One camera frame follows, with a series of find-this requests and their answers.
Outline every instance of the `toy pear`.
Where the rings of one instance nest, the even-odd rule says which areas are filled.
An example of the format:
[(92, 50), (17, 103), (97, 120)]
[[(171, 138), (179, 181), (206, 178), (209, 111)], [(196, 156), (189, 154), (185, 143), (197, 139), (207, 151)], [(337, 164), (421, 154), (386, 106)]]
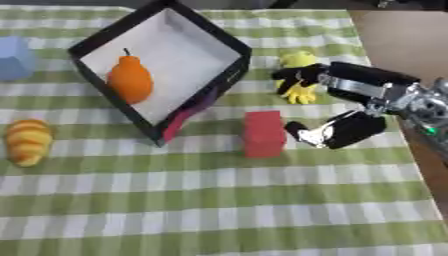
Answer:
[(136, 104), (151, 94), (153, 81), (149, 71), (140, 63), (140, 59), (131, 56), (127, 49), (124, 51), (126, 56), (121, 56), (118, 64), (112, 68), (107, 83), (128, 104)]

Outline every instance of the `black box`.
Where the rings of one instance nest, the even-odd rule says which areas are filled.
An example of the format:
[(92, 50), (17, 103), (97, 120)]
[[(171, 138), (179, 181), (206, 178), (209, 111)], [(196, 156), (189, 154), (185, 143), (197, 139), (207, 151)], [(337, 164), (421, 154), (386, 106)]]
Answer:
[[(154, 91), (127, 104), (106, 84), (123, 48), (151, 72)], [(249, 69), (251, 48), (174, 0), (149, 3), (71, 47), (79, 72), (158, 146)]]

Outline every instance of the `green checkered tablecloth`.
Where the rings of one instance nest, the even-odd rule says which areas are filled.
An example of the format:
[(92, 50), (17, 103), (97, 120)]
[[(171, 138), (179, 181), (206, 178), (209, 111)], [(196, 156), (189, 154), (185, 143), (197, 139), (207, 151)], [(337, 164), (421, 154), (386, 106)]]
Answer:
[(27, 80), (0, 84), (0, 125), (47, 120), (56, 141), (20, 169), (1, 147), (1, 256), (448, 255), (448, 235), (394, 120), (385, 134), (331, 151), (288, 138), (274, 159), (241, 154), (246, 111), (318, 124), (355, 107), (273, 94), (278, 55), (368, 64), (345, 11), (203, 11), (253, 47), (251, 70), (164, 148), (147, 140), (75, 71), (66, 49), (130, 10), (0, 6), (0, 36), (40, 58)]

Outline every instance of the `yellow toy fruit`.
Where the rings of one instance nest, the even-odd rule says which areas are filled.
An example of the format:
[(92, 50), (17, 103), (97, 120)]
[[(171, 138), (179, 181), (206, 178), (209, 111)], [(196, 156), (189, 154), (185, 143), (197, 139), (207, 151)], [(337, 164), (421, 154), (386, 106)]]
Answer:
[(107, 83), (128, 103), (145, 100), (152, 92), (153, 81), (149, 71), (135, 56), (121, 56), (112, 68)]
[[(316, 62), (316, 56), (307, 51), (297, 51), (295, 53), (286, 54), (280, 58), (280, 65), (283, 68), (305, 67), (315, 64)], [(283, 81), (284, 80), (276, 81), (277, 88), (280, 87)], [(314, 90), (316, 89), (316, 85), (313, 84), (308, 87), (302, 87), (299, 83), (293, 85), (282, 95), (282, 97), (287, 98), (291, 104), (309, 104), (315, 102), (316, 95), (314, 94)]]
[(9, 125), (4, 140), (11, 161), (20, 167), (29, 167), (48, 154), (53, 137), (47, 123), (27, 119)]

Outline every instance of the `pink object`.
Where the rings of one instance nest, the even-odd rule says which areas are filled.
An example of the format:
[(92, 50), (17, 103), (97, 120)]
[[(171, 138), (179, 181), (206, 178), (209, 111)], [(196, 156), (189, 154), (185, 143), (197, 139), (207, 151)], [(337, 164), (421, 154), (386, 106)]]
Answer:
[(247, 112), (244, 117), (246, 157), (280, 155), (286, 142), (280, 111)]

